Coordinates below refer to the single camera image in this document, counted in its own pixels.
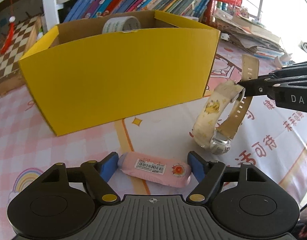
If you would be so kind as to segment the pink rectangular case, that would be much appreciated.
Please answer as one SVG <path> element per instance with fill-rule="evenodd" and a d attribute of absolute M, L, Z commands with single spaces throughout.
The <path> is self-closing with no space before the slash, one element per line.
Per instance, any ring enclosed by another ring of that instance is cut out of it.
<path fill-rule="evenodd" d="M 191 180 L 191 167 L 176 159 L 127 152 L 118 160 L 124 174 L 165 186 L 183 188 Z"/>

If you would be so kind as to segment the cream wrist watch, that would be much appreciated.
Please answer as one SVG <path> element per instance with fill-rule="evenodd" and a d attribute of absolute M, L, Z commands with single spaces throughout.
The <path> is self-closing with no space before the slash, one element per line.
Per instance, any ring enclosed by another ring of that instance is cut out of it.
<path fill-rule="evenodd" d="M 259 68 L 259 60 L 247 54 L 238 69 L 227 63 L 213 66 L 208 98 L 191 130 L 198 153 L 223 155 L 230 150 L 253 99 L 239 81 L 256 80 Z"/>

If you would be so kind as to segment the clear packing tape roll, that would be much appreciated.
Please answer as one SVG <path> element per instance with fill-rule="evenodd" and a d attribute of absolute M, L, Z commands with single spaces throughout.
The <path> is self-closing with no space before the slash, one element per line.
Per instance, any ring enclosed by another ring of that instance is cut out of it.
<path fill-rule="evenodd" d="M 102 33 L 116 33 L 121 31 L 132 31 L 141 28 L 141 23 L 134 16 L 114 17 L 106 21 Z"/>

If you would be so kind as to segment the pink checkered table mat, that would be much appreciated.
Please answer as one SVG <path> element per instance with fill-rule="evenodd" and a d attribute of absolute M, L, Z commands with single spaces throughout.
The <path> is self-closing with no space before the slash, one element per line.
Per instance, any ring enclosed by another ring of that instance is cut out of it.
<path fill-rule="evenodd" d="M 26 87 L 0 97 L 0 239 L 12 239 L 9 202 L 55 163 L 78 167 L 111 152 L 136 151 L 186 161 L 190 151 L 214 156 L 193 140 L 191 129 L 206 100 L 136 115 L 76 133 L 54 136 Z M 278 108 L 257 96 L 217 159 L 228 166 L 254 163 L 300 205 L 307 195 L 307 114 Z"/>

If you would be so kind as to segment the stack of papers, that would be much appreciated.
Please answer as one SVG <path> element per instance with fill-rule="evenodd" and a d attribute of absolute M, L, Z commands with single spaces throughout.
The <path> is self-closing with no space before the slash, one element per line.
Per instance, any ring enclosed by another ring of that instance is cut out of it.
<path fill-rule="evenodd" d="M 228 34 L 228 41 L 244 49 L 246 52 L 264 59 L 274 59 L 282 56 L 285 50 L 281 48 L 280 38 L 267 37 L 259 32 L 251 31 L 250 27 L 242 26 L 234 20 L 237 16 L 230 16 L 226 12 L 216 9 L 212 14 L 212 23 L 224 34 Z"/>

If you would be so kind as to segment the yellow cardboard box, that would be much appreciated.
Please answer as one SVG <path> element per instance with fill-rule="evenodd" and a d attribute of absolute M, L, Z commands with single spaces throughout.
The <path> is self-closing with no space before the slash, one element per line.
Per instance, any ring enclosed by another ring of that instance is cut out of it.
<path fill-rule="evenodd" d="M 141 28 L 102 33 L 134 16 Z M 220 31 L 162 11 L 58 24 L 19 60 L 43 118 L 57 136 L 203 97 Z"/>

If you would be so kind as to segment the wooden chessboard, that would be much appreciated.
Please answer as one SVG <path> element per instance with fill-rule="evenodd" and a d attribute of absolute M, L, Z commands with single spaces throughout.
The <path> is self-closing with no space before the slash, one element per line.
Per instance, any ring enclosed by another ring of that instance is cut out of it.
<path fill-rule="evenodd" d="M 15 25 L 10 46 L 0 55 L 0 96 L 25 84 L 19 60 L 35 44 L 41 27 L 40 15 Z"/>

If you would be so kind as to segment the red tassel ornament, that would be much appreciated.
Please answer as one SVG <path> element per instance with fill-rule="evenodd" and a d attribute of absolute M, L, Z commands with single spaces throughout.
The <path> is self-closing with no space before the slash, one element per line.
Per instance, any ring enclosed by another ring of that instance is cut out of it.
<path fill-rule="evenodd" d="M 15 16 L 11 16 L 9 18 L 9 31 L 8 31 L 8 35 L 6 37 L 6 40 L 2 46 L 2 48 L 0 49 L 0 54 L 3 55 L 6 53 L 6 51 L 8 50 L 12 38 L 13 38 L 13 34 L 14 34 L 14 30 L 15 30 Z"/>

